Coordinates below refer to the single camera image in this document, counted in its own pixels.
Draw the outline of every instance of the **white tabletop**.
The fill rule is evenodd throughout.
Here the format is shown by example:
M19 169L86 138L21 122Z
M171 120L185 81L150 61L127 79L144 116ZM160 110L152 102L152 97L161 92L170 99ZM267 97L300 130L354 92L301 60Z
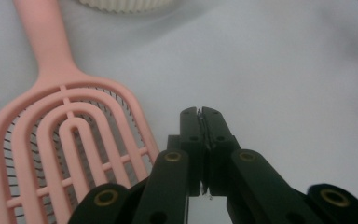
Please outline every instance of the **white tabletop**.
M135 93L160 149L183 109L205 105L293 188L330 183L358 198L358 1L175 1L118 15L61 0L76 63ZM0 109L36 75L0 0ZM225 199L191 199L189 223L230 223Z

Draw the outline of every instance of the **brass screw insert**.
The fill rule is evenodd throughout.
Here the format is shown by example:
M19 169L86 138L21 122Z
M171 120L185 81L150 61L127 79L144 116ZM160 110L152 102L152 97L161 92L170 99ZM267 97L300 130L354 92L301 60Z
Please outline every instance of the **brass screw insert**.
M118 198L118 193L114 189L106 189L99 192L95 198L94 203L97 206L105 207L114 203Z
M170 152L164 156L166 161L179 161L182 159L182 155L178 152Z
M243 161L254 161L255 155L249 152L242 152L240 153L240 158Z
M328 203L338 207L348 207L350 205L350 200L345 195L333 189L322 189L321 196Z

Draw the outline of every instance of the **black plastic part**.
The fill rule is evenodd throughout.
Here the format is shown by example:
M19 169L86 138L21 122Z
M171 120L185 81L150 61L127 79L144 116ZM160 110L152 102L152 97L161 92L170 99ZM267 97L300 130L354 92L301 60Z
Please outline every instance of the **black plastic part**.
M138 203L141 200L142 194L144 193L147 180L148 178L129 189L129 195L126 202L124 203L123 208L120 211L120 219L117 223L126 224L132 222L132 219L135 216L135 212L138 209Z
M197 108L188 108L180 113L180 149L188 154L190 161L190 196L200 195L203 175L204 144Z
M123 223L120 211L128 196L123 186L111 183L98 186L86 195L68 224Z
M167 149L180 149L180 135L168 135Z
M159 153L132 224L184 224L188 207L187 153Z
M237 150L231 159L230 174L256 223L322 223L259 153Z
M209 191L213 196L227 196L231 185L227 165L231 153L241 147L219 111L203 107L202 117L210 147L209 171L206 174Z
M333 185L311 186L308 198L315 212L334 224L358 224L358 199Z
M232 189L227 196L227 211L233 224L255 224L252 212L240 192Z

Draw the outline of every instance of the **hairbrush handle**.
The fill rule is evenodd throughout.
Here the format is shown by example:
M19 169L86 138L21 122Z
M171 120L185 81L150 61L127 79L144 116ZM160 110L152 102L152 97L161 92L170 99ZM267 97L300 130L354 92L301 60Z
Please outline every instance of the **hairbrush handle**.
M76 68L57 0L13 0L39 65L39 76L62 77Z

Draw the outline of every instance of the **hairbrush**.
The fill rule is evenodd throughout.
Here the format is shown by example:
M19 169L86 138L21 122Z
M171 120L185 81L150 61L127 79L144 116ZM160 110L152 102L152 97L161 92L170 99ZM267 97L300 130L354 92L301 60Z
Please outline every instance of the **hairbrush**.
M57 0L13 0L38 80L0 111L0 223L67 223L95 186L148 176L158 147L133 94L75 65Z

